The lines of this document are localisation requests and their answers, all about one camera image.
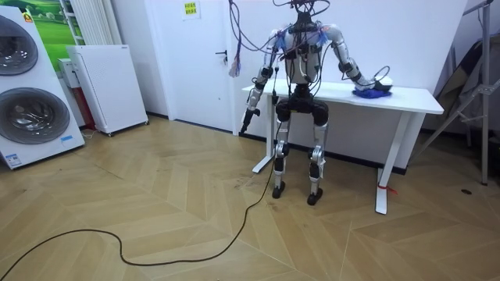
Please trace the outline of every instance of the tripod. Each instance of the tripod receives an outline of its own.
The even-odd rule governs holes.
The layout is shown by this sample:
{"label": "tripod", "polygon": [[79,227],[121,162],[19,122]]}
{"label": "tripod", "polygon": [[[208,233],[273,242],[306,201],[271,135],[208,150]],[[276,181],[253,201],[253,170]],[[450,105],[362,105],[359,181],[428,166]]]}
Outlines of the tripod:
{"label": "tripod", "polygon": [[[461,116],[463,122],[474,121],[477,119],[483,120],[483,131],[482,131],[482,148],[481,148],[481,183],[483,185],[488,184],[488,113],[489,113],[489,98],[490,94],[493,94],[500,87],[500,80],[495,84],[490,84],[490,4],[493,0],[484,1],[474,7],[466,10],[463,16],[468,15],[478,9],[483,9],[483,75],[482,83],[476,87],[472,94],[446,119],[446,121],[437,129],[432,136],[423,144],[423,146],[412,155],[409,162],[412,163],[415,158],[417,158],[438,136],[442,133],[448,125],[455,120],[456,117]],[[455,58],[455,48],[452,47],[452,64],[453,70],[456,69],[456,58]],[[463,115],[462,111],[478,96],[482,97],[483,102],[483,115],[473,118],[468,118]]]}

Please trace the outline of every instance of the washing machine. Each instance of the washing machine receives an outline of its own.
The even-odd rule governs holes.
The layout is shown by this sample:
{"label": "washing machine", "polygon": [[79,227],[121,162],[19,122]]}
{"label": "washing machine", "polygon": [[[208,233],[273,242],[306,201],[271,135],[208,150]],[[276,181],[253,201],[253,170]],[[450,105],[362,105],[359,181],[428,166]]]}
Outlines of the washing machine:
{"label": "washing machine", "polygon": [[15,169],[82,145],[33,20],[0,6],[0,158]]}

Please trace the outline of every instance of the wooden floor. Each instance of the wooden floor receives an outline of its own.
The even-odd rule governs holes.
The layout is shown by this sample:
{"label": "wooden floor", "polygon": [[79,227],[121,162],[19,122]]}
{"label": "wooden floor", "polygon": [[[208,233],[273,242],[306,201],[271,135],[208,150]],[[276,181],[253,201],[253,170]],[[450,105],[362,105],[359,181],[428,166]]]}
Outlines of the wooden floor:
{"label": "wooden floor", "polygon": [[[374,212],[375,169],[333,159],[323,198],[309,207],[306,153],[292,151],[283,197],[268,190],[241,238],[212,261],[127,266],[113,238],[75,233],[32,252],[6,280],[499,281],[500,188],[478,184],[458,146],[441,140],[393,176],[386,216]],[[0,275],[40,240],[77,228],[118,234],[136,262],[215,254],[263,191],[270,167],[252,173],[263,153],[258,141],[152,118],[25,169],[1,168]]]}

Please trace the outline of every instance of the yellow sign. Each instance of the yellow sign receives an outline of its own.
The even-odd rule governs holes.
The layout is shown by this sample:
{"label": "yellow sign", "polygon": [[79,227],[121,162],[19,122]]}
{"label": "yellow sign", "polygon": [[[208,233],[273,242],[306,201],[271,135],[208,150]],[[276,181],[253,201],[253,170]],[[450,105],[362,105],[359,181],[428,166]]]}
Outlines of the yellow sign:
{"label": "yellow sign", "polygon": [[184,4],[186,15],[194,15],[196,13],[196,3],[189,2]]}

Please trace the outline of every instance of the table leg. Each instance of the table leg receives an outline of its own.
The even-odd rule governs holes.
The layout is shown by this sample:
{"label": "table leg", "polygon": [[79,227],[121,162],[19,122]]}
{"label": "table leg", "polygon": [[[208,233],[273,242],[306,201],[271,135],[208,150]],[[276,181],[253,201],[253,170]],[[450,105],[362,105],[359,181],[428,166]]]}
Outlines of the table leg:
{"label": "table leg", "polygon": [[399,148],[401,147],[401,142],[405,136],[406,127],[408,126],[409,117],[412,115],[411,112],[402,112],[399,118],[398,128],[392,140],[391,149],[389,149],[389,154],[387,160],[385,161],[384,168],[378,170],[378,181],[377,181],[377,201],[375,203],[375,211],[379,214],[388,213],[388,183],[389,177],[392,173],[392,168],[394,168],[394,163],[396,157],[398,157]]}
{"label": "table leg", "polygon": [[253,168],[254,173],[260,173],[262,169],[273,160],[274,157],[274,105],[273,97],[266,96],[267,101],[267,128],[266,128],[266,156]]}

